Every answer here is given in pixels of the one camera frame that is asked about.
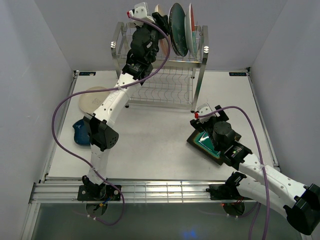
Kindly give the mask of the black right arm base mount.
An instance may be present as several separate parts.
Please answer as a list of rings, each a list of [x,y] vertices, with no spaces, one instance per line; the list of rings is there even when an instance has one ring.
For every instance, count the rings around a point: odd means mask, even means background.
[[[210,184],[205,189],[211,200],[236,200],[241,197],[235,186],[227,184]]]

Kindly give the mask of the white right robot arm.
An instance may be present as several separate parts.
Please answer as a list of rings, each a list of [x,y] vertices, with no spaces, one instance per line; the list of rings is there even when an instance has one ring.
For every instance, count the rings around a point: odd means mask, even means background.
[[[306,185],[264,164],[262,154],[255,155],[239,142],[241,135],[232,129],[225,113],[205,103],[194,113],[191,126],[207,135],[217,159],[235,172],[211,192],[224,199],[249,198],[266,206],[266,218],[274,210],[303,235],[310,236],[320,223],[320,187]]]

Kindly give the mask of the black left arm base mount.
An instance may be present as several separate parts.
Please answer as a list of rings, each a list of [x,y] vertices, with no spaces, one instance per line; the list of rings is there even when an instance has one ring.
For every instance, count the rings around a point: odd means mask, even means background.
[[[85,185],[81,185],[78,189],[77,200],[78,201],[120,201],[120,191],[116,190],[110,185],[103,185],[99,187],[97,191],[89,190]]]

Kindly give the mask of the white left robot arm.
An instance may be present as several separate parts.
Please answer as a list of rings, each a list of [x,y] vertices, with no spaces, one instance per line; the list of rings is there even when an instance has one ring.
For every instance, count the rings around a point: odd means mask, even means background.
[[[86,192],[95,200],[106,195],[104,180],[107,179],[109,153],[119,139],[114,125],[121,110],[133,94],[144,84],[154,69],[159,52],[159,40],[170,34],[167,15],[158,12],[148,16],[139,10],[131,10],[128,15],[134,18],[136,30],[132,35],[130,50],[121,75],[102,104],[93,112],[83,117],[90,140],[90,169],[82,177]]]

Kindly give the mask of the red and teal floral plate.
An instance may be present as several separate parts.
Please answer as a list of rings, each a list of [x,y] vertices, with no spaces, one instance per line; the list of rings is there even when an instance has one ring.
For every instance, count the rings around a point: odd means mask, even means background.
[[[190,54],[195,58],[197,53],[196,26],[194,21],[193,5],[190,3],[184,18],[186,45]]]

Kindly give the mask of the cream and pink plate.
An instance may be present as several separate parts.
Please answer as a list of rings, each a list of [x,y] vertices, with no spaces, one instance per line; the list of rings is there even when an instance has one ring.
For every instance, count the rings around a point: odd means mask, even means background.
[[[159,13],[162,17],[164,17],[166,15],[160,4],[157,4],[155,6],[154,11]],[[168,50],[169,50],[169,45],[168,45],[167,40],[165,38],[160,39],[159,44],[160,44],[163,55],[166,56],[168,54]]]

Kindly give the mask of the dark teal floral plate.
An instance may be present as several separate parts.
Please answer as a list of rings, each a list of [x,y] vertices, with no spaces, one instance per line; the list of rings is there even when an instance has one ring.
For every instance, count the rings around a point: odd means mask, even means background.
[[[169,10],[169,28],[172,49],[177,56],[185,57],[188,47],[185,34],[185,11],[179,3],[174,3]]]

